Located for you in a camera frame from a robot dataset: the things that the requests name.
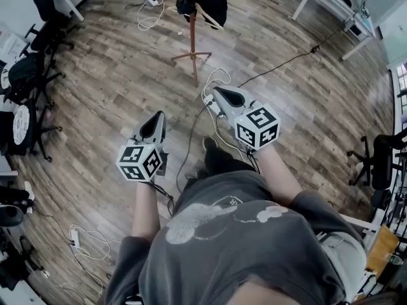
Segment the short sleeve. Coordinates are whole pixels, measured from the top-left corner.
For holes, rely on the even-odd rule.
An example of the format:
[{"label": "short sleeve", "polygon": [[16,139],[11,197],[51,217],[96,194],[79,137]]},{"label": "short sleeve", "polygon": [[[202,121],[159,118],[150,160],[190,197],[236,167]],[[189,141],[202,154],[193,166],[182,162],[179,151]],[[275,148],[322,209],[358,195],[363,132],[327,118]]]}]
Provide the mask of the short sleeve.
[{"label": "short sleeve", "polygon": [[123,239],[116,269],[106,290],[105,305],[122,305],[128,296],[138,293],[140,272],[150,246],[144,238],[128,236]]},{"label": "short sleeve", "polygon": [[300,192],[291,203],[290,209],[304,216],[315,234],[344,232],[363,245],[362,238],[355,229],[315,191]]}]

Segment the shoe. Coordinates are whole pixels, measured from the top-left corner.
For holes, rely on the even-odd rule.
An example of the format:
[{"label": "shoe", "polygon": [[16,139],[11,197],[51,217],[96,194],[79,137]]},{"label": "shoe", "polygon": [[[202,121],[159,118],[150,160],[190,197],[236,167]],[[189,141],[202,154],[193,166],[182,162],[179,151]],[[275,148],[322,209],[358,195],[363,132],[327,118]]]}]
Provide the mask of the shoe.
[{"label": "shoe", "polygon": [[202,146],[204,151],[208,150],[210,147],[215,147],[217,148],[217,142],[215,139],[213,139],[210,136],[206,136],[202,139]]},{"label": "shoe", "polygon": [[32,187],[31,187],[31,184],[30,184],[30,182],[29,181],[25,181],[24,182],[24,187],[25,187],[25,190],[28,192],[28,194],[29,194],[29,196],[28,196],[28,198],[30,199],[30,200],[35,200],[35,198],[36,198],[36,196],[34,195],[34,193],[32,192]]},{"label": "shoe", "polygon": [[209,176],[208,172],[204,168],[198,168],[197,172],[195,173],[195,177],[198,180],[206,179]]}]

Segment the forearm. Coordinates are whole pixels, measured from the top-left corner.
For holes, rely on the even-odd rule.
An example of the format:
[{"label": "forearm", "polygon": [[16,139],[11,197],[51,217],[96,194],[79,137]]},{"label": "forearm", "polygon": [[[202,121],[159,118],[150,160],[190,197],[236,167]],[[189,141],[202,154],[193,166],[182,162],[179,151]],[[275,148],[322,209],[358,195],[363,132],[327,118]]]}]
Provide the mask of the forearm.
[{"label": "forearm", "polygon": [[254,157],[259,163],[261,174],[266,179],[273,199],[280,205],[288,207],[302,191],[300,183],[271,144],[256,152]]},{"label": "forearm", "polygon": [[159,230],[160,218],[158,216],[156,191],[147,184],[137,183],[132,236],[153,241]]}]

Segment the power outlet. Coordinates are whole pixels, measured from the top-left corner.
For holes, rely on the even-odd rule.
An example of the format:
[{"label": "power outlet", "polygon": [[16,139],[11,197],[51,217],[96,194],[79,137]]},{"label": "power outlet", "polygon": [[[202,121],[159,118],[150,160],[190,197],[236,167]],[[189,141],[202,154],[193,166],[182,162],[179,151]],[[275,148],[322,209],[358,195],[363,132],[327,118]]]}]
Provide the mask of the power outlet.
[{"label": "power outlet", "polygon": [[77,230],[72,230],[71,231],[71,239],[72,239],[72,241],[74,241],[74,246],[75,247],[80,247],[80,244],[79,244],[79,233],[78,233],[78,231]]},{"label": "power outlet", "polygon": [[214,96],[212,94],[207,95],[203,102],[205,103],[205,105],[208,105],[209,102],[212,102],[211,105],[209,106],[209,108],[215,113],[215,115],[218,115],[221,113],[221,109],[219,108],[219,106],[216,104],[215,100],[214,100]]}]

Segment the cube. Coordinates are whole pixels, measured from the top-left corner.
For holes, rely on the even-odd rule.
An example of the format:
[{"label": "cube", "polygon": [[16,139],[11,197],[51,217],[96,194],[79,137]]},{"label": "cube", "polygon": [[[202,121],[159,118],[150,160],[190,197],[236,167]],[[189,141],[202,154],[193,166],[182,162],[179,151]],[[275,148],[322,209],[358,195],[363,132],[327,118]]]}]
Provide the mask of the cube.
[{"label": "cube", "polygon": [[121,146],[116,166],[127,179],[136,182],[149,182],[161,167],[163,161],[156,146]]},{"label": "cube", "polygon": [[259,150],[279,136],[280,118],[268,104],[235,118],[236,139]]}]

